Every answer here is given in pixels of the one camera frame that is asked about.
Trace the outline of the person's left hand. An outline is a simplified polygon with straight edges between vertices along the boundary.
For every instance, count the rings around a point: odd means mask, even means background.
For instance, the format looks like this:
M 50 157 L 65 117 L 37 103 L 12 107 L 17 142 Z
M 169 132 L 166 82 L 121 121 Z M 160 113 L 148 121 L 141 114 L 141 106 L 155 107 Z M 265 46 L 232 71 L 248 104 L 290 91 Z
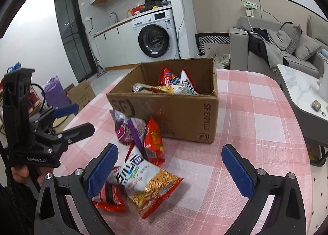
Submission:
M 38 184 L 41 186 L 44 180 L 44 177 L 48 173 L 53 173 L 53 168 L 51 167 L 39 167 L 40 175 L 37 178 Z M 29 177 L 29 170 L 26 165 L 18 165 L 11 168 L 13 179 L 21 184 L 24 184 L 26 187 L 29 187 L 26 179 Z

